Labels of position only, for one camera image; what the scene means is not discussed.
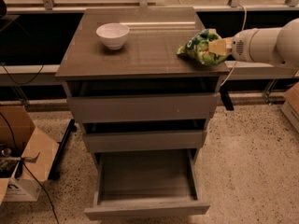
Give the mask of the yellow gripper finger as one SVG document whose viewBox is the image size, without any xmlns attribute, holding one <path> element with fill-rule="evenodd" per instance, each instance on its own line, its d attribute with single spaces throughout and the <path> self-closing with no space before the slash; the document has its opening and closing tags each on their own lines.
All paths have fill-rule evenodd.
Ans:
<svg viewBox="0 0 299 224">
<path fill-rule="evenodd" d="M 233 39 L 231 37 L 213 40 L 208 43 L 208 51 L 220 56 L 228 56 L 233 49 Z"/>
</svg>

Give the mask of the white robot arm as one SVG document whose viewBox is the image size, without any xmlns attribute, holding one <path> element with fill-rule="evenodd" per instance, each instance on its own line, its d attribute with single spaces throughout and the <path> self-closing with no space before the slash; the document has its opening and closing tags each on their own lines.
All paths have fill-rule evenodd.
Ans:
<svg viewBox="0 0 299 224">
<path fill-rule="evenodd" d="M 283 27 L 247 29 L 232 37 L 214 40 L 208 43 L 208 51 L 232 55 L 239 62 L 299 69 L 299 19 Z"/>
</svg>

